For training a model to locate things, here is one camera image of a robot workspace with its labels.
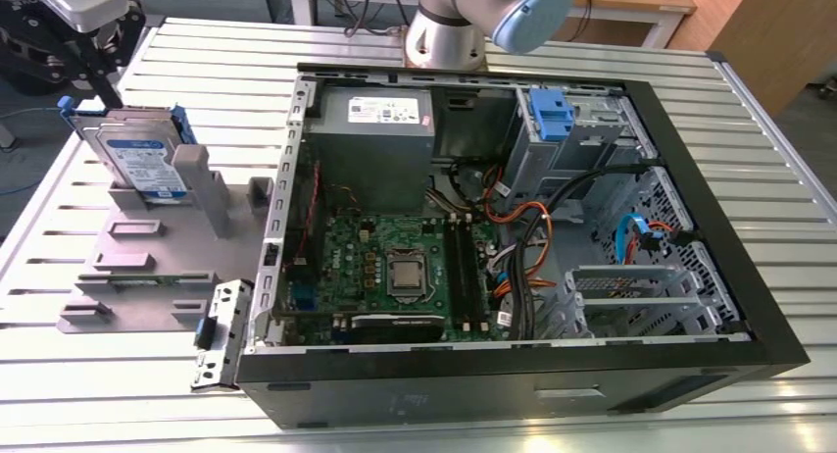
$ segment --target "cable in background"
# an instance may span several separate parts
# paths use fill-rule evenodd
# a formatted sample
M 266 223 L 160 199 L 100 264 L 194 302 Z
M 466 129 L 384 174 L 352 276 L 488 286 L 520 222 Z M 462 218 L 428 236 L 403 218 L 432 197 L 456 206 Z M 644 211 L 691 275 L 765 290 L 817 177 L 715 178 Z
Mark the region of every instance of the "cable in background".
M 343 1 L 343 5 L 346 7 L 346 10 L 347 10 L 346 14 L 350 16 L 350 18 L 355 22 L 355 24 L 351 27 L 347 27 L 343 30 L 343 34 L 346 35 L 346 37 L 351 38 L 352 36 L 355 36 L 355 34 L 358 33 L 358 31 L 360 29 L 364 29 L 370 34 L 374 34 L 375 36 L 387 36 L 387 31 L 386 30 L 380 31 L 380 30 L 370 28 L 370 23 L 379 16 L 379 13 L 382 12 L 382 9 L 384 8 L 384 4 L 382 4 L 382 6 L 379 7 L 379 10 L 374 14 L 372 18 L 370 20 L 367 20 L 367 14 L 370 13 L 370 3 L 371 3 L 371 0 L 364 0 L 364 2 L 363 2 L 363 9 L 362 9 L 360 15 L 358 15 L 355 13 L 355 10 L 354 10 L 354 8 L 358 7 L 358 5 L 352 6 L 350 4 L 350 0 L 342 0 L 342 1 Z M 402 13 L 402 17 L 404 18 L 404 23 L 407 25 L 410 25 L 410 20 L 407 18 L 407 12 L 404 10 L 404 5 L 402 4 L 402 0 L 395 0 L 395 3 L 398 4 L 398 9 L 399 9 L 399 11 Z
M 0 196 L 8 196 L 8 195 L 14 195 L 15 193 L 20 193 L 22 191 L 27 191 L 31 188 L 35 188 L 36 186 L 40 185 L 40 180 L 36 181 L 35 183 L 27 185 L 27 186 L 22 186 L 20 188 L 12 188 L 11 190 L 0 190 Z
M 594 17 L 594 0 L 587 0 L 586 12 L 582 15 L 582 21 L 579 22 L 579 26 L 576 27 L 576 33 L 574 34 L 574 36 L 571 36 L 571 39 L 567 40 L 568 43 L 572 41 L 576 41 L 579 37 L 586 33 L 586 31 L 588 30 L 588 25 L 591 24 L 592 17 Z
M 4 115 L 0 115 L 0 120 L 6 120 L 7 118 L 18 117 L 19 115 L 22 115 L 24 113 L 58 112 L 59 110 L 60 110 L 60 108 L 55 108 L 55 107 L 26 108 L 24 110 L 18 110 L 15 112 L 11 112 L 11 113 L 7 113 Z M 12 152 L 15 152 L 18 150 L 18 147 L 19 147 L 18 138 L 15 138 L 15 141 L 12 141 L 12 144 L 8 147 L 0 147 L 0 152 L 3 152 L 4 154 L 11 154 Z

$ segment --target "power supply label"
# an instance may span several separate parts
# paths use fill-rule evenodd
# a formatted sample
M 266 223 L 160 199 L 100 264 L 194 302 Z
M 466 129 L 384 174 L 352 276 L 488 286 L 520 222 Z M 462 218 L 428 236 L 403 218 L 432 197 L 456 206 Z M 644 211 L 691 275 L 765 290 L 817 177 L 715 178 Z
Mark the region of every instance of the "power supply label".
M 419 99 L 352 97 L 350 123 L 399 123 L 419 125 Z

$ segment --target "aluminum table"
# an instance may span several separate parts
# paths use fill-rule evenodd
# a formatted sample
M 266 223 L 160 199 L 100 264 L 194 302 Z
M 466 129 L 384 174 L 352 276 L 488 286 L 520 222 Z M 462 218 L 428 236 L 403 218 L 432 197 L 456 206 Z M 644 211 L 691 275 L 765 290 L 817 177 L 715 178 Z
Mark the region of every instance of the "aluminum table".
M 271 176 L 279 163 L 299 62 L 402 66 L 400 40 L 347 39 L 335 28 L 168 19 L 146 38 L 119 88 L 128 104 L 184 106 L 214 169 L 227 183 L 247 183 Z M 190 394 L 191 333 L 66 335 L 54 328 L 110 206 L 106 168 L 71 137 L 0 249 L 0 445 L 837 450 L 837 207 L 733 71 L 703 53 L 562 43 L 523 57 L 490 48 L 488 63 L 498 72 L 652 83 L 811 364 L 661 414 L 283 432 L 242 394 Z

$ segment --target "label sticker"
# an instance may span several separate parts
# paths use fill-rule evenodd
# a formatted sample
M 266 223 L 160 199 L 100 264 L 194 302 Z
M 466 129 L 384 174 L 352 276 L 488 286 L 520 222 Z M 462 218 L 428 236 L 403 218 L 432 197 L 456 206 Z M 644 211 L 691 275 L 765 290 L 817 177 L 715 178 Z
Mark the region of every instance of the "label sticker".
M 512 193 L 512 189 L 502 181 L 495 185 L 495 189 L 503 196 L 510 196 L 510 193 Z
M 159 198 L 186 195 L 186 184 L 170 163 L 170 151 L 160 141 L 111 139 L 107 141 L 116 166 L 143 194 Z
M 350 123 L 399 123 L 419 125 L 419 99 L 352 97 Z
M 512 313 L 507 313 L 500 311 L 498 313 L 498 326 L 511 327 L 512 326 Z

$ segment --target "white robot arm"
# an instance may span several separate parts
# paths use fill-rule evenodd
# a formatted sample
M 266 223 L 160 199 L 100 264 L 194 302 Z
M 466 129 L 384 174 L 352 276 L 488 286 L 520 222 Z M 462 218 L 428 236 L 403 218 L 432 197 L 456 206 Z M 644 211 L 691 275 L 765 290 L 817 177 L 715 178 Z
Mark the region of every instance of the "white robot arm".
M 40 0 L 80 33 L 102 28 L 128 13 L 128 0 Z
M 514 54 L 538 48 L 567 19 L 574 0 L 419 0 L 407 33 L 414 66 L 475 70 L 486 58 L 486 36 Z

